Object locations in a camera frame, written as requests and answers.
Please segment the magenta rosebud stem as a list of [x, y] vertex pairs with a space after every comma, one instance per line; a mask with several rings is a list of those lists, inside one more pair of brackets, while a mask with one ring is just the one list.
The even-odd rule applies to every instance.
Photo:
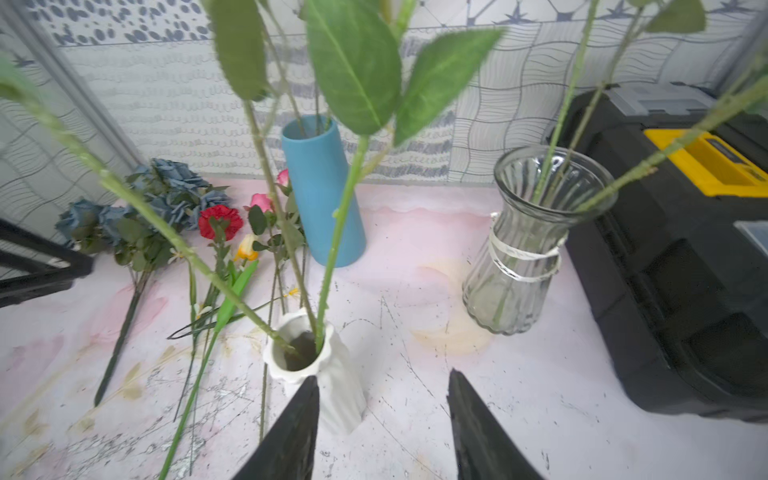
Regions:
[[[271, 284], [270, 298], [265, 306], [268, 307], [267, 323], [272, 325], [275, 310], [275, 301], [278, 300], [282, 309], [285, 308], [285, 295], [283, 293], [282, 278], [281, 278], [281, 266], [282, 266], [282, 251], [284, 250], [283, 240], [277, 240], [276, 237], [280, 236], [280, 229], [277, 226], [277, 217], [275, 213], [275, 205], [279, 205], [277, 200], [271, 200], [267, 194], [255, 194], [255, 199], [251, 199], [251, 205], [247, 207], [250, 211], [253, 207], [258, 207], [265, 218], [266, 228], [261, 232], [267, 233], [265, 240], [259, 240], [261, 245], [264, 245], [262, 252], [270, 252], [273, 255], [274, 271]], [[266, 424], [267, 424], [267, 393], [268, 393], [268, 366], [263, 365], [262, 373], [262, 386], [261, 386], [261, 405], [259, 414], [259, 441], [262, 441], [265, 436]]]

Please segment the small white ribbed vase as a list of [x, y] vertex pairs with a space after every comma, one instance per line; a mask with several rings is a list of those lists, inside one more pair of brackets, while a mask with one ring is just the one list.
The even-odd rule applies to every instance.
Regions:
[[348, 435], [362, 422], [366, 407], [359, 375], [350, 352], [331, 323], [325, 325], [320, 352], [315, 351], [307, 312], [304, 308], [284, 315], [277, 332], [302, 354], [296, 359], [267, 341], [263, 354], [269, 376], [292, 397], [304, 380], [313, 376], [320, 390], [320, 426], [331, 435]]

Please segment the black toolbox yellow label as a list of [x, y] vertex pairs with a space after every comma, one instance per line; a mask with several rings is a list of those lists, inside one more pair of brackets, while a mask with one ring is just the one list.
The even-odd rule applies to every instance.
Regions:
[[[687, 129], [714, 103], [672, 85], [608, 90], [577, 152], [618, 178], [663, 148], [645, 134]], [[713, 133], [710, 151], [767, 174], [765, 117]], [[566, 243], [616, 376], [648, 412], [767, 424], [767, 198], [706, 196], [671, 160], [657, 168]]]

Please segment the tall blue ceramic vase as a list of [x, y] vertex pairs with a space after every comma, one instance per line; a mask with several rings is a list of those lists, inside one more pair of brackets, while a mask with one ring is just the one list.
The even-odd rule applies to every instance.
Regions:
[[338, 126], [304, 115], [283, 127], [281, 148], [310, 253], [325, 266], [349, 173]]

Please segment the red carnation stem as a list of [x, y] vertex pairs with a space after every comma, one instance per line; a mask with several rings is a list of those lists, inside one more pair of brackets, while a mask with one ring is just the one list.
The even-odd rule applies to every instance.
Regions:
[[[231, 207], [217, 205], [203, 210], [198, 219], [198, 229], [200, 235], [209, 240], [208, 246], [214, 251], [215, 273], [222, 279], [227, 280], [230, 277], [231, 265], [231, 247], [229, 242], [234, 238], [238, 231], [243, 227], [244, 222], [239, 212]], [[192, 350], [190, 362], [181, 395], [179, 397], [174, 419], [177, 419], [181, 403], [184, 400], [193, 371], [193, 365], [197, 356], [198, 338], [204, 327], [210, 322], [214, 307], [219, 296], [219, 289], [215, 285], [210, 285], [207, 293], [201, 301], [197, 299], [198, 288], [194, 267], [188, 263], [189, 271], [189, 301], [190, 301], [190, 323], [187, 327], [187, 334], [192, 337]]]

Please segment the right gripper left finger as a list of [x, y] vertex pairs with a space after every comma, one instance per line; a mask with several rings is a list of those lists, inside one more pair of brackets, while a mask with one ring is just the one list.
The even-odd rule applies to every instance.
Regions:
[[309, 376], [233, 479], [311, 479], [319, 413], [318, 382]]

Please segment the clear glass vase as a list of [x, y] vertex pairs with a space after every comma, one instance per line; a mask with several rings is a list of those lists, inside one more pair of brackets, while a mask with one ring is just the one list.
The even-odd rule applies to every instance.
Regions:
[[469, 317], [493, 334], [523, 333], [538, 321], [571, 229], [603, 215], [618, 198], [611, 194], [584, 207], [612, 175], [564, 148], [556, 148], [547, 163], [547, 150], [514, 149], [493, 169], [502, 208], [462, 284]]

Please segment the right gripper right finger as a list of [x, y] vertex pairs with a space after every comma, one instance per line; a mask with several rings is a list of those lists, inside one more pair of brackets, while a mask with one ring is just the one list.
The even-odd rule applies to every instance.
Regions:
[[449, 375], [447, 401], [459, 480], [543, 479], [456, 369]]

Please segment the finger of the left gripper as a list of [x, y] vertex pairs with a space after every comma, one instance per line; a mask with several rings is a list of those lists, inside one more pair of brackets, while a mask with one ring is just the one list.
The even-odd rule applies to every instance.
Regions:
[[93, 271], [94, 260], [90, 256], [70, 250], [6, 220], [1, 220], [1, 240], [65, 263], [65, 266], [53, 266], [1, 249], [1, 266], [21, 272], [20, 276], [1, 281], [2, 308], [68, 290], [77, 279]]

